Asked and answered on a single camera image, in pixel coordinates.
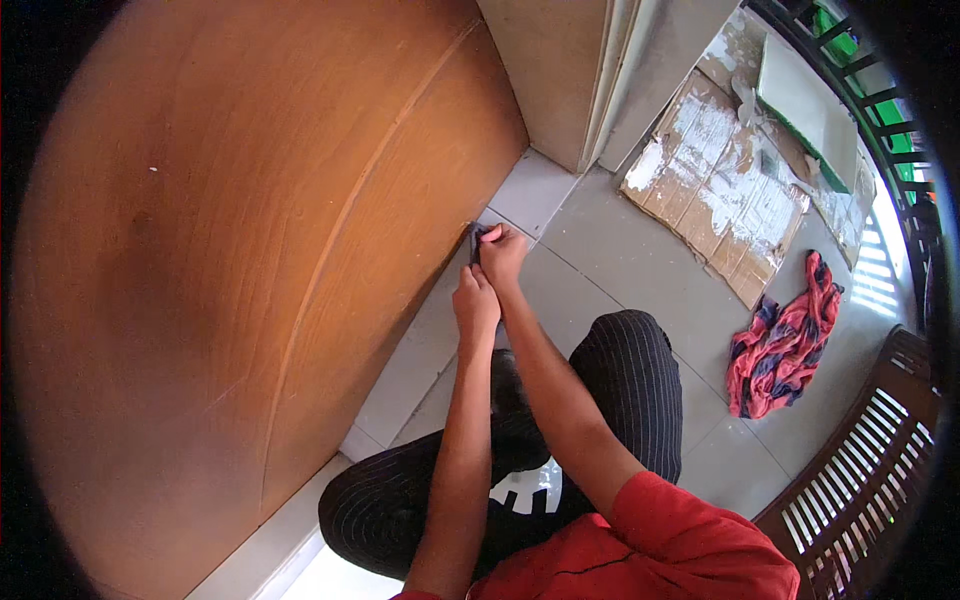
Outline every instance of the red shirt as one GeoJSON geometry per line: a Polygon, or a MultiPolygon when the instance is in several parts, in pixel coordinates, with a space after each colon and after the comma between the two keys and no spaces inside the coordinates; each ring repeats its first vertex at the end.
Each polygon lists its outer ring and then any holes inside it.
{"type": "MultiPolygon", "coordinates": [[[[643,471],[596,513],[501,561],[471,600],[786,598],[800,574],[753,523],[643,471]]],[[[395,600],[437,600],[406,591],[395,600]]]]}

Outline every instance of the green mat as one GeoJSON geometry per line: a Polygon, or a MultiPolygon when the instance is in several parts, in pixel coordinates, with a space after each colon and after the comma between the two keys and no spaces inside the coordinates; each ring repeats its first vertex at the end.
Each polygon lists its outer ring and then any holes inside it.
{"type": "MultiPolygon", "coordinates": [[[[826,31],[831,27],[840,22],[840,19],[836,18],[833,14],[830,14],[823,6],[819,6],[818,10],[813,16],[813,34],[817,37],[822,36],[826,31]]],[[[850,34],[841,34],[840,36],[835,37],[831,41],[827,42],[824,45],[824,50],[827,51],[828,56],[836,63],[839,67],[845,67],[851,62],[853,62],[853,56],[856,55],[857,50],[859,50],[859,43],[857,40],[850,34]]],[[[853,92],[856,93],[860,98],[866,96],[863,91],[863,88],[860,86],[860,83],[856,80],[856,77],[848,77],[847,81],[851,84],[853,92]]],[[[906,121],[903,118],[903,114],[900,112],[900,108],[897,106],[897,101],[887,100],[886,102],[881,102],[874,105],[874,111],[867,110],[867,114],[870,115],[870,118],[874,121],[874,125],[882,127],[884,125],[896,125],[897,123],[903,123],[906,121]]],[[[901,152],[913,152],[913,140],[910,139],[908,133],[898,133],[896,135],[890,136],[890,151],[893,154],[898,154],[901,152]]],[[[900,174],[900,179],[903,181],[914,181],[914,168],[912,164],[898,164],[895,165],[898,173],[900,174]]],[[[911,204],[914,204],[917,201],[916,192],[907,192],[907,201],[911,204]]]]}

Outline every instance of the knee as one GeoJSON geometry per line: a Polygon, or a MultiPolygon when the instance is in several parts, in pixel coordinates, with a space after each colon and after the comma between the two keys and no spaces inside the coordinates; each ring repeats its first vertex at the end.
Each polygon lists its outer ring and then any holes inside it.
{"type": "Polygon", "coordinates": [[[637,328],[662,331],[662,329],[660,329],[660,325],[657,324],[657,320],[654,319],[653,315],[642,310],[636,310],[635,308],[625,308],[624,310],[620,310],[615,313],[601,315],[597,318],[596,322],[603,324],[622,325],[628,331],[637,328]]]}
{"type": "Polygon", "coordinates": [[[667,350],[672,350],[670,340],[666,333],[660,328],[654,316],[642,310],[627,308],[615,313],[601,315],[593,322],[594,326],[601,328],[616,327],[628,338],[637,340],[644,346],[666,346],[667,350]]]}
{"type": "Polygon", "coordinates": [[[340,527],[337,526],[339,515],[344,512],[348,504],[348,491],[357,483],[357,477],[351,471],[354,468],[348,468],[344,472],[334,477],[326,485],[324,493],[320,496],[320,502],[317,505],[317,513],[320,520],[320,531],[324,540],[331,545],[336,545],[337,535],[340,527]]]}

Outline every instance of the white board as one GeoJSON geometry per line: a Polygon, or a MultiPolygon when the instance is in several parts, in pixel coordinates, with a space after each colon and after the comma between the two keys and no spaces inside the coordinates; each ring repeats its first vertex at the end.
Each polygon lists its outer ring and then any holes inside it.
{"type": "Polygon", "coordinates": [[[770,35],[763,44],[756,96],[820,159],[830,185],[851,193],[857,130],[850,112],[800,55],[770,35]]]}

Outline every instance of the hand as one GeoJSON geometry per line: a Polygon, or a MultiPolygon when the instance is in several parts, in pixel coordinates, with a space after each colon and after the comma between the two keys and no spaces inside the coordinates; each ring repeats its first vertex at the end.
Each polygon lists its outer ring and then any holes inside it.
{"type": "Polygon", "coordinates": [[[460,329],[461,350],[493,352],[500,302],[480,265],[460,270],[460,286],[453,293],[453,312],[460,329]]]}
{"type": "Polygon", "coordinates": [[[526,255],[527,238],[509,225],[501,223],[480,236],[480,263],[498,292],[516,285],[526,255]]]}

